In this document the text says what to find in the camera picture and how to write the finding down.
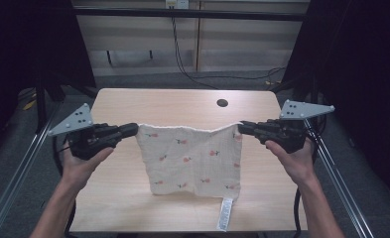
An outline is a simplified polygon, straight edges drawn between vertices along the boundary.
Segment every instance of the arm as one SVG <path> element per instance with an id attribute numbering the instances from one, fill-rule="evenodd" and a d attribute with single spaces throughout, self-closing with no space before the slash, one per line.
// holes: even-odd
<path id="1" fill-rule="evenodd" d="M 62 179 L 30 237 L 63 237 L 77 194 L 86 186 L 96 167 L 112 152 L 112 148 L 106 148 L 89 161 L 83 161 L 74 157 L 70 150 L 65 150 Z"/>
<path id="2" fill-rule="evenodd" d="M 315 174 L 312 142 L 307 140 L 304 148 L 293 154 L 287 154 L 273 141 L 267 141 L 266 147 L 278 157 L 287 174 L 299 187 L 310 237 L 344 237 Z"/>

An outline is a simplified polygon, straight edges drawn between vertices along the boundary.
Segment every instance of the black panel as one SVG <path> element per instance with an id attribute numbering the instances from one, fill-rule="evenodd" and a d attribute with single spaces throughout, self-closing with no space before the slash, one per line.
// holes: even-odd
<path id="1" fill-rule="evenodd" d="M 41 6 L 71 8 L 69 0 L 0 1 L 0 135 L 17 105 L 19 91 L 36 86 L 56 97 L 58 75 L 77 85 L 95 86 L 88 55 L 75 16 L 47 15 Z"/>
<path id="2" fill-rule="evenodd" d="M 308 14 L 327 14 L 314 4 L 337 1 L 318 2 Z M 304 23 L 284 79 L 311 66 L 336 116 L 390 188 L 390 1 L 354 0 L 333 11 L 336 20 L 324 31 L 318 19 Z M 296 89 L 307 93 L 310 85 L 302 78 Z"/>

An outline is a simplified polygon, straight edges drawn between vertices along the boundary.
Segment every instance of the wrist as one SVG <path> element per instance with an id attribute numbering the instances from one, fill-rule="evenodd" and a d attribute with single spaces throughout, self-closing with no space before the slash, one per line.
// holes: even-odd
<path id="1" fill-rule="evenodd" d="M 80 187 L 77 185 L 74 185 L 73 182 L 68 181 L 65 178 L 62 178 L 61 181 L 58 184 L 57 189 L 66 192 L 70 195 L 76 196 L 80 192 Z"/>
<path id="2" fill-rule="evenodd" d="M 311 173 L 297 182 L 297 186 L 301 192 L 315 191 L 317 188 L 321 189 L 321 183 L 315 173 Z"/>

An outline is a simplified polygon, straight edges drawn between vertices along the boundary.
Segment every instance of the forearm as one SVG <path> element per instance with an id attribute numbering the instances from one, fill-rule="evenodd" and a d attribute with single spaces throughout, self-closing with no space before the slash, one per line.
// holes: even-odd
<path id="1" fill-rule="evenodd" d="M 50 198 L 31 237 L 63 237 L 78 191 L 66 182 L 60 182 Z"/>
<path id="2" fill-rule="evenodd" d="M 299 184 L 310 237 L 344 237 L 333 217 L 316 175 Z"/>

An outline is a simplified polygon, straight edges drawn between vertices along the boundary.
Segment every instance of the power outlet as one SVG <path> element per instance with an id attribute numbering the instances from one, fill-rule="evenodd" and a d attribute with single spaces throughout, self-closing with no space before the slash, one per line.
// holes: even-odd
<path id="1" fill-rule="evenodd" d="M 177 9 L 177 0 L 166 0 L 166 9 Z"/>
<path id="2" fill-rule="evenodd" d="M 189 9 L 189 0 L 177 0 L 178 9 Z"/>

